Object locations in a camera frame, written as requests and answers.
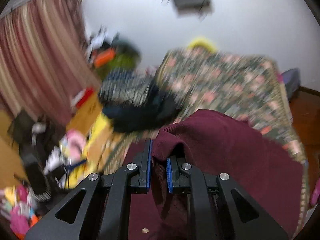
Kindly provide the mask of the maroon button shirt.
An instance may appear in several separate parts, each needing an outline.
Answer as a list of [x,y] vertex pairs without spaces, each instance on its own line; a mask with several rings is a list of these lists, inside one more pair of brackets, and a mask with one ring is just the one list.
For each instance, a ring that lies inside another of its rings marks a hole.
[[186,199],[169,193],[167,158],[181,153],[201,171],[229,174],[293,236],[300,213],[303,167],[281,144],[248,123],[199,110],[163,127],[152,143],[151,189],[131,199],[129,239],[186,239]]

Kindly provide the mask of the dark blue folded clothes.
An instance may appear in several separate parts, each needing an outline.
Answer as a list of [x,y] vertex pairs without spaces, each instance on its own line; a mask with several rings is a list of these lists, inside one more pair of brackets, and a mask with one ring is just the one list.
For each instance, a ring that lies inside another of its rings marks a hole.
[[181,106],[172,94],[153,85],[141,106],[108,103],[102,113],[111,120],[115,132],[131,133],[167,125],[174,121],[180,111]]

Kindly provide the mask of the patterned navy folded cloth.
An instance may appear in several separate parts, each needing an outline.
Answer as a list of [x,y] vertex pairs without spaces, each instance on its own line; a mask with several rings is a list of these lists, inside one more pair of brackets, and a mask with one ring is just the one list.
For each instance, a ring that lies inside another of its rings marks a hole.
[[116,69],[103,80],[98,97],[102,104],[142,106],[155,87],[153,77],[132,70]]

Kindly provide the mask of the red box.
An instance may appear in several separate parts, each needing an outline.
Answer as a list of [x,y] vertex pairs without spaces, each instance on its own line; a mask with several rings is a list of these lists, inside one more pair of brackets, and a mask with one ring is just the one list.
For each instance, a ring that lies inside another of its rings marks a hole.
[[79,109],[95,92],[92,87],[81,90],[72,100],[71,107]]

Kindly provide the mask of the floral bed cover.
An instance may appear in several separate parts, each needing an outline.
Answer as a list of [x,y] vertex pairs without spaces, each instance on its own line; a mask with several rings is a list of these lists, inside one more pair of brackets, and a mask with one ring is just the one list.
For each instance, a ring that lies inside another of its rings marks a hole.
[[262,56],[209,53],[202,49],[167,52],[155,75],[156,84],[174,94],[181,107],[178,121],[198,109],[246,120],[265,138],[280,143],[303,167],[299,232],[309,204],[308,165],[303,145],[292,127],[292,115],[276,63]]

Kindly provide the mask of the green storage box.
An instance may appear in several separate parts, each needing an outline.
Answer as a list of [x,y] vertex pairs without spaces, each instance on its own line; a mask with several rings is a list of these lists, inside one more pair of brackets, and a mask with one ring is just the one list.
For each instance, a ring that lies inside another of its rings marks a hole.
[[140,56],[133,54],[117,54],[110,62],[95,69],[95,73],[103,80],[110,72],[118,69],[133,70],[140,63]]

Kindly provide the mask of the orange box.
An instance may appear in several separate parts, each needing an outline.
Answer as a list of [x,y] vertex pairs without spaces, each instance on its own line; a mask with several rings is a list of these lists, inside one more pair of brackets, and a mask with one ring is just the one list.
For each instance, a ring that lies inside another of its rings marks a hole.
[[116,50],[114,48],[108,48],[107,50],[99,53],[94,61],[93,65],[95,68],[100,68],[101,66],[107,64],[116,56]]

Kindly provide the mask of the grey cloth pile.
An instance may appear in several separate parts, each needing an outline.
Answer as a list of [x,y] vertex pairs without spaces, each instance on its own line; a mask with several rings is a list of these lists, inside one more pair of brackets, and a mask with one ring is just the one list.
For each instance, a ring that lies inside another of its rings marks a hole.
[[141,61],[141,53],[138,47],[126,39],[114,39],[110,47],[114,48],[117,54],[129,56],[136,62]]

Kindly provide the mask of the yellow headboard object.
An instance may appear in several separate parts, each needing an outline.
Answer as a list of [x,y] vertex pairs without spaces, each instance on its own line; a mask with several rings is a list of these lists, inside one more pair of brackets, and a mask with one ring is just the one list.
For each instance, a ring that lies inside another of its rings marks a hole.
[[217,46],[211,40],[205,37],[197,37],[193,39],[188,44],[188,48],[203,48],[211,53],[216,53],[218,51]]

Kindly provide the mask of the striped pink curtain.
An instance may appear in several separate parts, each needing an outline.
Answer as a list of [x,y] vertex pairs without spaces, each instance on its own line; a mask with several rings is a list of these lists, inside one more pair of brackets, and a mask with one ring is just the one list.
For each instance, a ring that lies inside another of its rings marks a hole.
[[81,0],[30,0],[1,18],[1,104],[65,125],[71,100],[100,81],[85,52]]

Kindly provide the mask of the grey purple backpack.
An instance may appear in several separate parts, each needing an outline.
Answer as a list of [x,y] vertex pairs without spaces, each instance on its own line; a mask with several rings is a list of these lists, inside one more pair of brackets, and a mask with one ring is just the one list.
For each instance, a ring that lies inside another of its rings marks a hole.
[[285,85],[287,98],[290,101],[300,87],[300,70],[299,68],[289,69],[281,74]]

